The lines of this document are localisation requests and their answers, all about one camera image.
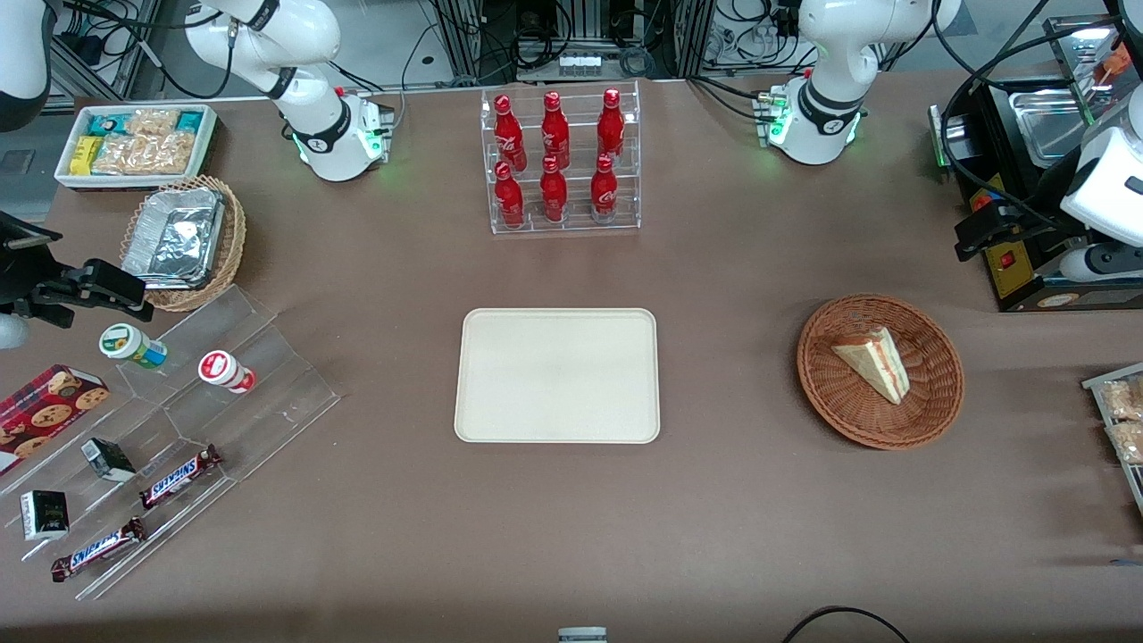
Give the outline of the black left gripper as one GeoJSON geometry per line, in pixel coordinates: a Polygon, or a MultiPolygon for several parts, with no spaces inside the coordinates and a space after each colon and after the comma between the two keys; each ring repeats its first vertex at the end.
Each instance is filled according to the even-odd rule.
{"type": "Polygon", "coordinates": [[[1000,178],[1004,188],[1020,198],[1040,216],[1022,214],[1007,204],[986,203],[956,224],[956,259],[969,262],[996,246],[1007,252],[1009,246],[1024,244],[1032,262],[1057,260],[1068,249],[1069,240],[1081,238],[1084,227],[1061,209],[1061,201],[1074,178],[1080,151],[1072,150],[1056,159],[1046,170],[1034,170],[1029,160],[1016,152],[1000,155],[1000,178]]]}

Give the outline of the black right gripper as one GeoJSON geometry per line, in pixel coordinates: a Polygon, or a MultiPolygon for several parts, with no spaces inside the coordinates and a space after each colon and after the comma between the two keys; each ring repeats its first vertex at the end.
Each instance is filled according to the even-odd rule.
{"type": "MultiPolygon", "coordinates": [[[[71,278],[72,268],[54,259],[49,246],[61,233],[43,230],[1,212],[1,305],[3,313],[24,319],[42,319],[67,329],[78,305],[91,302],[71,278]]],[[[102,259],[83,264],[86,290],[112,299],[113,308],[139,322],[154,318],[154,305],[146,302],[146,283],[134,274],[102,259]]]]}

